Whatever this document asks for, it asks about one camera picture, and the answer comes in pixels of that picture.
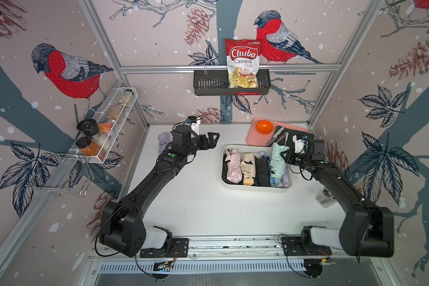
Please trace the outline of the pink umbrella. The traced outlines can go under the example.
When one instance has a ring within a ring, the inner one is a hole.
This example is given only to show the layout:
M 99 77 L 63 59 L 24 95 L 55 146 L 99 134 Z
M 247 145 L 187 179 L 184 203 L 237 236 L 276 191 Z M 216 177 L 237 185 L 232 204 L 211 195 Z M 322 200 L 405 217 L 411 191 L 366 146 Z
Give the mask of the pink umbrella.
M 234 184 L 238 184 L 243 180 L 243 174 L 240 168 L 241 157 L 236 149 L 226 151 L 227 173 L 226 178 Z

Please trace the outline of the beige umbrella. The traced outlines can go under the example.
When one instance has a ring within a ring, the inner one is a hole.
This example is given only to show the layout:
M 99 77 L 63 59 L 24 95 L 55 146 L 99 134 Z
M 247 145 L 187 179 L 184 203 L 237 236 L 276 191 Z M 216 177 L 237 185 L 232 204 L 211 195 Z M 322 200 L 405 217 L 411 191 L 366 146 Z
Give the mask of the beige umbrella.
M 243 184 L 252 186 L 256 177 L 256 157 L 254 153 L 244 153 L 240 163 L 240 169 L 243 174 Z

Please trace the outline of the black umbrella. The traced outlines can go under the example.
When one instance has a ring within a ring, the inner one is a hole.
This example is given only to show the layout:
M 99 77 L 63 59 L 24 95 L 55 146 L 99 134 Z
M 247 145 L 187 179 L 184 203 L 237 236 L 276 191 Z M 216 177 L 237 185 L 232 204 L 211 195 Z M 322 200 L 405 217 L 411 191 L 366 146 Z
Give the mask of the black umbrella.
M 270 169 L 269 160 L 266 156 L 256 158 L 256 176 L 254 186 L 256 187 L 270 187 Z

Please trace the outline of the light blue umbrella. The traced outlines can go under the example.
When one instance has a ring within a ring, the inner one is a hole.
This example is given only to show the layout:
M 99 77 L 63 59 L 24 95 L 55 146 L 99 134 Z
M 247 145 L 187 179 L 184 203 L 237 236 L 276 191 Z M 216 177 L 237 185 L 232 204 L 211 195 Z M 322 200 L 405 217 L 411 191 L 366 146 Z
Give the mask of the light blue umbrella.
M 269 173 L 271 173 L 271 161 L 270 161 L 269 157 L 265 154 L 264 151 L 260 152 L 260 156 L 261 156 L 261 158 L 265 158 L 267 160 L 267 163 L 269 165 Z M 278 188 L 281 185 L 280 179 L 277 179 L 277 178 L 270 176 L 269 181 L 270 181 L 271 187 Z

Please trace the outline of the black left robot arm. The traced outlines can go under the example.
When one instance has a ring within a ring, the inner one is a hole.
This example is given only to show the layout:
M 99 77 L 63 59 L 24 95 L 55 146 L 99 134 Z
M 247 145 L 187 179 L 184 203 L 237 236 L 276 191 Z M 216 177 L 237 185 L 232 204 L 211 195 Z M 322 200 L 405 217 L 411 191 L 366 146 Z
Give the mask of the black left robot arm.
M 171 131 L 172 141 L 158 155 L 155 166 L 133 191 L 118 202 L 107 203 L 101 214 L 101 228 L 95 244 L 101 243 L 127 257 L 146 248 L 147 229 L 143 217 L 159 192 L 182 168 L 189 156 L 200 150 L 214 149 L 219 133 L 199 135 L 189 125 L 177 124 Z

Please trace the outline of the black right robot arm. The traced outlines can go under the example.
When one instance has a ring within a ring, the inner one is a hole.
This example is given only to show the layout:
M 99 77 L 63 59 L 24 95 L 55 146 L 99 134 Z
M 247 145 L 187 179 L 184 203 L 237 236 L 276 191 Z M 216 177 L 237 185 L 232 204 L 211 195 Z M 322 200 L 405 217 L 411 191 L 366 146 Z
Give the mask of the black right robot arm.
M 309 139 L 303 151 L 281 152 L 286 163 L 308 171 L 335 197 L 345 213 L 338 232 L 338 242 L 350 256 L 385 257 L 394 254 L 394 216 L 387 207 L 379 207 L 366 199 L 343 175 L 326 160 L 325 143 Z

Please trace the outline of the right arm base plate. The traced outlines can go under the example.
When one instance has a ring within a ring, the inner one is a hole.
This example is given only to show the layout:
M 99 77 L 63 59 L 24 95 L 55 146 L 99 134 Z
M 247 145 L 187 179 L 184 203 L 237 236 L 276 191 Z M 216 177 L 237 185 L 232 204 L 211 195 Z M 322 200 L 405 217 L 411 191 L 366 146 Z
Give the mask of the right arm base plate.
M 332 255 L 330 247 L 317 245 L 311 241 L 305 243 L 300 237 L 281 236 L 278 241 L 282 245 L 284 256 L 326 256 Z

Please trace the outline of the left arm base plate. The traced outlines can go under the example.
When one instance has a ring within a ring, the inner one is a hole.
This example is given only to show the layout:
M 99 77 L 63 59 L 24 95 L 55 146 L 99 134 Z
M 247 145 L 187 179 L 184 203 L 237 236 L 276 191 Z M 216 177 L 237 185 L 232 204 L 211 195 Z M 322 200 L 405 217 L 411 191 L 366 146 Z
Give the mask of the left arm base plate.
M 167 240 L 160 249 L 142 249 L 140 258 L 180 258 L 188 256 L 188 238 L 172 238 Z

